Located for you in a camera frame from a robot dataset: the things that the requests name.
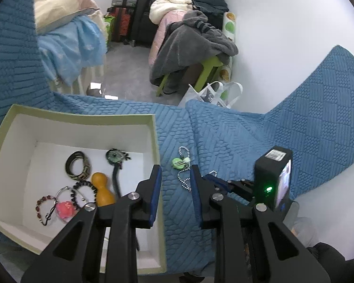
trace bed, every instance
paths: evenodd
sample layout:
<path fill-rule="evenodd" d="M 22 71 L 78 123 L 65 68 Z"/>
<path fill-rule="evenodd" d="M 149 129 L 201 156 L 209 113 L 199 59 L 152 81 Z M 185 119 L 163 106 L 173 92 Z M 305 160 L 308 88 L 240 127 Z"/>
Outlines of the bed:
<path fill-rule="evenodd" d="M 93 0 L 34 0 L 38 46 L 53 91 L 84 95 L 104 75 L 106 32 Z"/>

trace green stool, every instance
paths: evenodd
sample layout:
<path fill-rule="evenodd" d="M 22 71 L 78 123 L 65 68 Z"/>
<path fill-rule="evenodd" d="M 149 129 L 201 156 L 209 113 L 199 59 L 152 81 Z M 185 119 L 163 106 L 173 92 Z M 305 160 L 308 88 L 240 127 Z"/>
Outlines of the green stool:
<path fill-rule="evenodd" d="M 223 66 L 223 63 L 221 61 L 219 61 L 219 58 L 217 56 L 210 57 L 209 59 L 206 59 L 205 61 L 203 61 L 201 64 L 203 66 L 203 71 L 200 74 L 200 76 L 194 86 L 194 89 L 196 92 L 200 92 L 202 90 L 202 88 L 205 86 L 208 76 L 210 75 L 210 73 L 214 67 Z M 166 80 L 169 77 L 169 74 L 170 73 L 164 75 L 164 78 L 163 78 L 159 88 L 156 91 L 157 97 L 159 97 L 161 95 L 161 93 L 163 92 L 163 88 L 166 83 Z"/>

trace white tag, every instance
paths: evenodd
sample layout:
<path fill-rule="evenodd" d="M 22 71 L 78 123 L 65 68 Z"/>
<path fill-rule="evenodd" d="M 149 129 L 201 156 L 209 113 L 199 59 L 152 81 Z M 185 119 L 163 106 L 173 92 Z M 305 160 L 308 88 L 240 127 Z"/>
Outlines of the white tag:
<path fill-rule="evenodd" d="M 265 157 L 280 162 L 285 157 L 285 155 L 286 155 L 285 152 L 273 149 L 268 154 L 266 154 Z"/>

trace blue gripper pad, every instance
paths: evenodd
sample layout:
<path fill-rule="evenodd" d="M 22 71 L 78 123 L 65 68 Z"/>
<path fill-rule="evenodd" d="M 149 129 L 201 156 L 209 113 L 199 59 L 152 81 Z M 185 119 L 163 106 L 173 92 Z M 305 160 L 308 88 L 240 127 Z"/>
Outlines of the blue gripper pad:
<path fill-rule="evenodd" d="M 159 196 L 161 190 L 161 167 L 157 169 L 157 176 L 155 186 L 151 197 L 151 215 L 149 217 L 149 224 L 152 226 L 156 219 L 157 205 L 159 203 Z"/>
<path fill-rule="evenodd" d="M 191 195 L 193 197 L 195 219 L 197 220 L 197 223 L 200 226 L 202 223 L 202 203 L 199 196 L 197 181 L 195 180 L 195 175 L 192 169 L 190 169 L 190 188 Z"/>

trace red suitcase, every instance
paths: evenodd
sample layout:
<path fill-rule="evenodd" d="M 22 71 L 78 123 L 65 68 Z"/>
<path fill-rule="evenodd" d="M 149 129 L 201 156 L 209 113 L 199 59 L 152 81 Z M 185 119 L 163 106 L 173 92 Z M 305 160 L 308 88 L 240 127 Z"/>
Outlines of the red suitcase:
<path fill-rule="evenodd" d="M 112 41 L 120 42 L 125 40 L 128 35 L 131 16 L 134 12 L 132 7 L 112 7 L 109 14 L 115 16 Z"/>

